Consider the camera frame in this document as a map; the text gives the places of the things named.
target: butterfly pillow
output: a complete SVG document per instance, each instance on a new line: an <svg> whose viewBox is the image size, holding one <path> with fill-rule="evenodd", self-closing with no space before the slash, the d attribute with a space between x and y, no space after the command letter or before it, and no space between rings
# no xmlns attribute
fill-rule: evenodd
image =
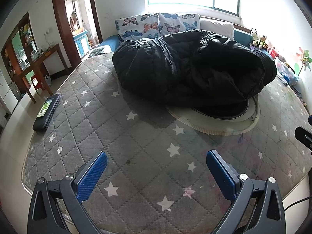
<svg viewBox="0 0 312 234"><path fill-rule="evenodd" d="M200 29L200 17L198 14L159 13L159 21L160 36Z"/></svg>
<svg viewBox="0 0 312 234"><path fill-rule="evenodd" d="M115 20L120 44L126 40L159 37L159 17L157 13L125 17Z"/></svg>

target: red stool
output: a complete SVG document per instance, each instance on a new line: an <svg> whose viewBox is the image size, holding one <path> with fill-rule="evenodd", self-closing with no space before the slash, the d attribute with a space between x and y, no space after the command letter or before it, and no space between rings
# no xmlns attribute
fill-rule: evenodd
<svg viewBox="0 0 312 234"><path fill-rule="evenodd" d="M36 76L36 74L34 74L34 75L30 78L30 80L32 81L32 84L34 85L34 88L35 88L36 92L37 92L38 89L42 89L42 90L45 89L45 88L43 87L43 84L42 84L41 80Z"/></svg>

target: blue cabinet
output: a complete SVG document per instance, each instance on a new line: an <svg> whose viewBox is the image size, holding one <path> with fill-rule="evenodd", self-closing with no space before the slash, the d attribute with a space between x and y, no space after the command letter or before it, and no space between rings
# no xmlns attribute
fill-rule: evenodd
<svg viewBox="0 0 312 234"><path fill-rule="evenodd" d="M73 38L74 38L76 48L78 50L80 58L91 50L91 47L88 41L87 30L76 34Z"/></svg>

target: butterfly print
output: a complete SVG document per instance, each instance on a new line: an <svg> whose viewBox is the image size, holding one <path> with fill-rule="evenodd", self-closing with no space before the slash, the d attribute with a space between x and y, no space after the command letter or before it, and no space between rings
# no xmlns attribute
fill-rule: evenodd
<svg viewBox="0 0 312 234"><path fill-rule="evenodd" d="M182 15L182 18L183 19L187 19L187 18L195 18L195 14L185 14L185 15Z"/></svg>
<svg viewBox="0 0 312 234"><path fill-rule="evenodd" d="M153 24L152 23L144 24L144 30L143 30L144 33L147 33L150 29L158 30L158 23L154 22Z"/></svg>
<svg viewBox="0 0 312 234"><path fill-rule="evenodd" d="M162 13L165 18L172 18L172 19L177 19L179 16L178 14L170 14L170 13Z"/></svg>
<svg viewBox="0 0 312 234"><path fill-rule="evenodd" d="M120 41L120 42L124 42L124 40L121 38L121 36L120 36L119 34L117 34L117 35L118 35L119 41Z"/></svg>
<svg viewBox="0 0 312 234"><path fill-rule="evenodd" d="M177 32L179 32L179 29L180 29L180 25L177 25L177 26L171 26L171 25L169 25L169 24L167 24L167 23L164 23L165 24L165 26L167 27L167 31L168 32L173 32L173 33L177 33Z"/></svg>
<svg viewBox="0 0 312 234"><path fill-rule="evenodd" d="M194 23L192 23L192 25L190 26L187 22L183 22L184 26L186 27L186 30L196 30L196 26L197 26L197 21L195 21Z"/></svg>
<svg viewBox="0 0 312 234"><path fill-rule="evenodd" d="M130 26L131 24L138 25L138 22L137 22L137 20L136 20L135 17L132 17L132 18L128 18L128 17L127 17L127 18L124 20L124 23L122 24L122 26L126 26L127 24L129 24L129 26Z"/></svg>
<svg viewBox="0 0 312 234"><path fill-rule="evenodd" d="M140 21L144 21L144 20L147 19L149 16L158 17L157 13L156 13L156 14L145 14L145 15L142 15Z"/></svg>
<svg viewBox="0 0 312 234"><path fill-rule="evenodd" d="M138 32L137 30L134 30L134 31L126 31L122 36L124 38L127 38L127 37L130 37L130 36L142 36L143 34Z"/></svg>
<svg viewBox="0 0 312 234"><path fill-rule="evenodd" d="M116 25L116 29L117 29L117 31L119 31L120 29L119 29L119 25L118 25L117 20L115 20L115 25Z"/></svg>
<svg viewBox="0 0 312 234"><path fill-rule="evenodd" d="M155 39L155 38L158 38L159 37L159 35L158 35L158 33L155 33L155 35L153 36L153 35L151 35L151 34L149 34L149 35L147 35L147 37L149 38L149 39Z"/></svg>

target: blue sofa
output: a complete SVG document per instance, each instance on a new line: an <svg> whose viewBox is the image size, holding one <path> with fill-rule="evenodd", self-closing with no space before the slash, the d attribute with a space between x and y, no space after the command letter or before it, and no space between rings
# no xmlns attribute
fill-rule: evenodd
<svg viewBox="0 0 312 234"><path fill-rule="evenodd" d="M249 48L249 43L252 43L252 35L250 33L234 29L234 40ZM119 47L118 35L113 35L104 40L98 47L108 45L112 52Z"/></svg>

